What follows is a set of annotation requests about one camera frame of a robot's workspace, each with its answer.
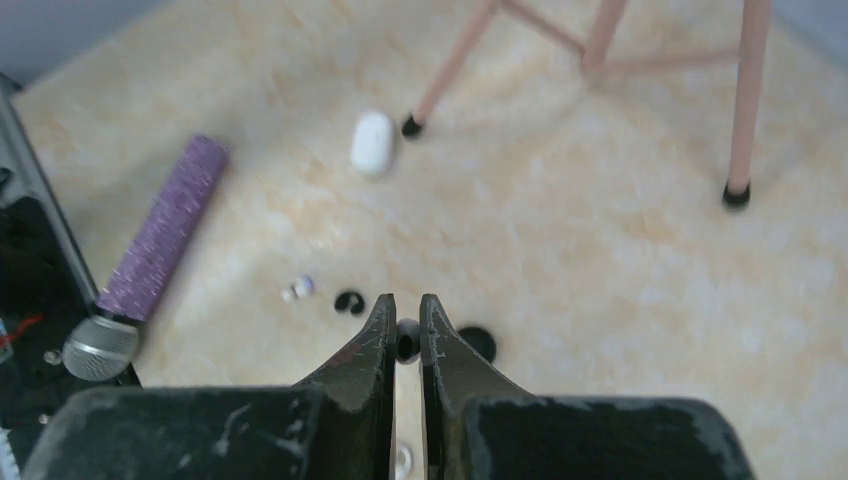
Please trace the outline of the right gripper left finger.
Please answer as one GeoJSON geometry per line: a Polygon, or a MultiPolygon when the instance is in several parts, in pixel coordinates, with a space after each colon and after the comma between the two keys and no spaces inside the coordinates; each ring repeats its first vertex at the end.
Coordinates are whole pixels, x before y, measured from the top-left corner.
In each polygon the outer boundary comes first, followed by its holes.
{"type": "Polygon", "coordinates": [[[396,305],[291,386],[99,387],[72,396],[26,479],[390,479],[396,305]]]}

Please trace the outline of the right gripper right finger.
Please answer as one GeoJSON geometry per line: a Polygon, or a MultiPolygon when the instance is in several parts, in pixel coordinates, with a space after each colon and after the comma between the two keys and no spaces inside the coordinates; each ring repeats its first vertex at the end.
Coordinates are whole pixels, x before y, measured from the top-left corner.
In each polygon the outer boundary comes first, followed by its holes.
{"type": "Polygon", "coordinates": [[[421,379],[430,479],[751,479],[728,420],[694,398],[541,396],[463,340],[422,297],[421,379]]]}

